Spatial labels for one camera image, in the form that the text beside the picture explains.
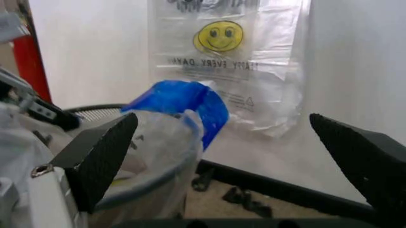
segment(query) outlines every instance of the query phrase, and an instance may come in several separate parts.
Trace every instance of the white wall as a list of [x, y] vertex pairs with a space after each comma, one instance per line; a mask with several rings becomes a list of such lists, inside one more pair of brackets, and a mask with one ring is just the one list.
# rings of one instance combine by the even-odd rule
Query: white wall
[[54, 103], [127, 103], [147, 89], [146, 0], [29, 3]]
[[[56, 104], [127, 102], [148, 87], [145, 0], [30, 3]], [[365, 203], [307, 118], [322, 113], [406, 144], [405, 7], [403, 0], [314, 0], [297, 128], [250, 144], [224, 130], [204, 158]]]

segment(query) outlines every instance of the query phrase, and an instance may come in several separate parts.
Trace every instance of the smiley face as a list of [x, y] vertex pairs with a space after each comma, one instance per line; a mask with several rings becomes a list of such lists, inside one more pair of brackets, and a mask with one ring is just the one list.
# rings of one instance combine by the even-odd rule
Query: smiley face
[[224, 52], [238, 47], [242, 38], [243, 31], [239, 24], [223, 20], [204, 26], [194, 36], [193, 44], [200, 51]]

